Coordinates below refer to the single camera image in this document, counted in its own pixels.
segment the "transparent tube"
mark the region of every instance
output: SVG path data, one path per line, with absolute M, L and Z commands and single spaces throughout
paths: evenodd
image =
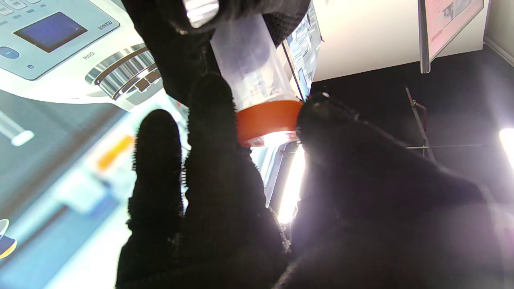
M 295 140 L 301 102 L 289 85 L 262 16 L 222 24 L 211 46 L 232 88 L 240 143 L 276 146 Z

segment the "gloved hand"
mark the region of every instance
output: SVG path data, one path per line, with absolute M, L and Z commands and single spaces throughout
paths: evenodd
M 200 28 L 192 28 L 182 0 L 122 0 L 134 28 L 152 53 L 166 93 L 188 105 L 194 81 L 219 72 L 209 41 L 223 22 L 263 14 L 278 46 L 305 16 L 310 0 L 219 0 L 219 12 Z
M 230 87 L 208 74 L 191 94 L 185 163 L 189 201 L 180 192 L 178 128 L 151 112 L 137 134 L 137 180 L 128 211 L 118 288 L 269 288 L 287 265 L 288 245 L 250 150 L 237 143 Z
M 191 96 L 185 216 L 178 129 L 150 113 L 117 287 L 504 288 L 488 195 L 335 103 L 312 96 L 298 118 L 306 171 L 291 250 L 220 76 Z

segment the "fluorescent light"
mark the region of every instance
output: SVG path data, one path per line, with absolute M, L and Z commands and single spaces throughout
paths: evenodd
M 500 131 L 500 140 L 502 141 L 503 149 L 507 153 L 510 164 L 514 168 L 514 129 L 502 129 Z
M 295 213 L 296 203 L 300 199 L 300 187 L 302 185 L 303 172 L 305 170 L 305 151 L 298 147 L 292 159 L 291 168 L 287 175 L 286 186 L 282 194 L 279 209 L 279 222 L 287 224 L 291 222 Z

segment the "chrome ring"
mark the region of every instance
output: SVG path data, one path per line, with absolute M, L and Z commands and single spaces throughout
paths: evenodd
M 152 54 L 144 44 L 138 44 L 106 58 L 86 75 L 85 80 L 98 85 L 117 100 L 135 90 L 144 92 L 160 78 Z

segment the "blue screen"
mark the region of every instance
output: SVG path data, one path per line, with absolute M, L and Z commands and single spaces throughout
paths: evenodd
M 62 12 L 57 12 L 14 34 L 50 53 L 85 32 L 87 29 Z

